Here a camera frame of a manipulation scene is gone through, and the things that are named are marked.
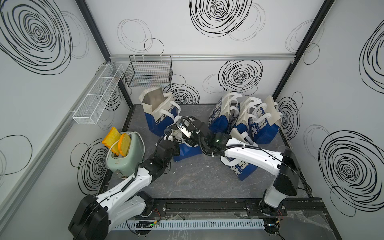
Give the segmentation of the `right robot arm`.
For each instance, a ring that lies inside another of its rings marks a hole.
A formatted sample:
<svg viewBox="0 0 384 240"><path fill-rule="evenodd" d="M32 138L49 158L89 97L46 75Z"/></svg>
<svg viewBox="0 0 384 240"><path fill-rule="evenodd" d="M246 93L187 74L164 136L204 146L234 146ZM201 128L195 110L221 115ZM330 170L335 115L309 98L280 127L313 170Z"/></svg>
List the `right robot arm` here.
<svg viewBox="0 0 384 240"><path fill-rule="evenodd" d="M262 149L242 142L225 133L212 133L208 126L194 117L177 117L169 127L179 131L182 139L192 147L199 147L202 153L212 158L220 157L226 166L241 162L262 168L274 181L264 192L258 209L265 216L279 213L282 201L298 193L301 170L291 150L283 153Z"/></svg>

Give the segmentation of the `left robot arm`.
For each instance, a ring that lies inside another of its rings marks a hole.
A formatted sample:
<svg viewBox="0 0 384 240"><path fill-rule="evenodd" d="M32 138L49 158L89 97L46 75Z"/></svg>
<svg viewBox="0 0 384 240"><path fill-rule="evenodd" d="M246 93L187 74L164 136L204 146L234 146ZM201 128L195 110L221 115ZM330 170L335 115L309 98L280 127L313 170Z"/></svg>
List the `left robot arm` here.
<svg viewBox="0 0 384 240"><path fill-rule="evenodd" d="M150 215L153 199L143 191L165 173L180 147L171 134L162 136L148 159L137 164L132 175L100 195L81 199L68 230L75 240L104 240L124 221Z"/></svg>

